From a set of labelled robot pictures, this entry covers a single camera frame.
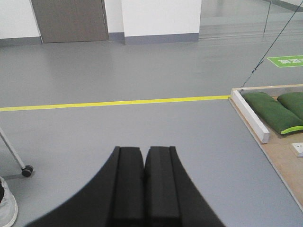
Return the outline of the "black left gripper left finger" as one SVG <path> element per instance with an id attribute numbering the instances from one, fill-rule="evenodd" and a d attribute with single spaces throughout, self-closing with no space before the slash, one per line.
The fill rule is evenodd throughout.
<path id="1" fill-rule="evenodd" d="M 30 227 L 144 226 L 144 167 L 139 148 L 115 147 L 75 195 Z"/>

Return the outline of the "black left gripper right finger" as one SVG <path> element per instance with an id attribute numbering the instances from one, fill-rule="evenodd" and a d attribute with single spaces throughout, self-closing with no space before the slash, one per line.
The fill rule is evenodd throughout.
<path id="1" fill-rule="evenodd" d="M 149 227 L 224 226 L 190 179 L 173 146 L 149 149 L 145 210 Z"/>

